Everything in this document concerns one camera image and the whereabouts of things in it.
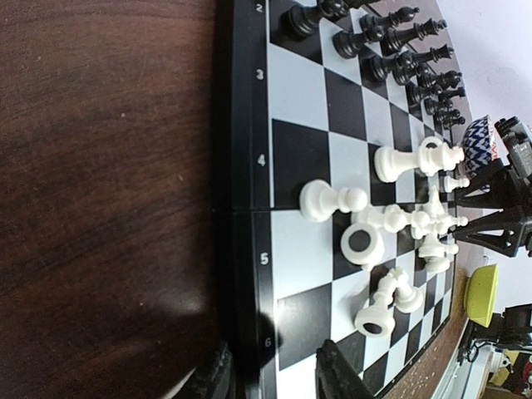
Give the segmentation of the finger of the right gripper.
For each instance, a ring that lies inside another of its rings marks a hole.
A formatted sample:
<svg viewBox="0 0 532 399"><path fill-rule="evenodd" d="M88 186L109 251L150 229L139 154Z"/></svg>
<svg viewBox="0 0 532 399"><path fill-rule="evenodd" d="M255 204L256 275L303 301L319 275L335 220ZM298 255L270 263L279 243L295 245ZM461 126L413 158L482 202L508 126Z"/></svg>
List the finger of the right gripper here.
<svg viewBox="0 0 532 399"><path fill-rule="evenodd" d="M376 398L331 339L316 351L315 386L319 399Z"/></svg>

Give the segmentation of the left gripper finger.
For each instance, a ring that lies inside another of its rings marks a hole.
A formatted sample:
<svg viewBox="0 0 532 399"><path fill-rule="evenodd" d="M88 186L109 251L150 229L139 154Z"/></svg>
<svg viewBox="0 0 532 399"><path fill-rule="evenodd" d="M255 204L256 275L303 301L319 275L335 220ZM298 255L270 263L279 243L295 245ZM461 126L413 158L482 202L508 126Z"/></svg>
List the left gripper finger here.
<svg viewBox="0 0 532 399"><path fill-rule="evenodd" d="M474 219L456 228L453 236L510 258L524 248L531 257L531 215L520 211L497 211Z"/></svg>
<svg viewBox="0 0 532 399"><path fill-rule="evenodd" d="M459 206L477 209L508 209L531 205L531 179L517 175L513 165L492 161L468 187L455 191Z"/></svg>

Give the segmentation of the black white chessboard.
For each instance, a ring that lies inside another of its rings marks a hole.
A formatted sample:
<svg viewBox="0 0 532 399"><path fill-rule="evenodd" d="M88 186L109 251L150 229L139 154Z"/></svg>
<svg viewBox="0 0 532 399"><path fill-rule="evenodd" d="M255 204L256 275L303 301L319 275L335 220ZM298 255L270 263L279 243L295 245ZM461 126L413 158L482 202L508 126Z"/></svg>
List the black white chessboard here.
<svg viewBox="0 0 532 399"><path fill-rule="evenodd" d="M385 17L367 1L219 1L214 39L217 266L239 398L314 398L316 352L337 344L375 398L431 348L455 272L430 273L411 236L445 172L379 180L382 147L451 133L392 74Z"/></svg>

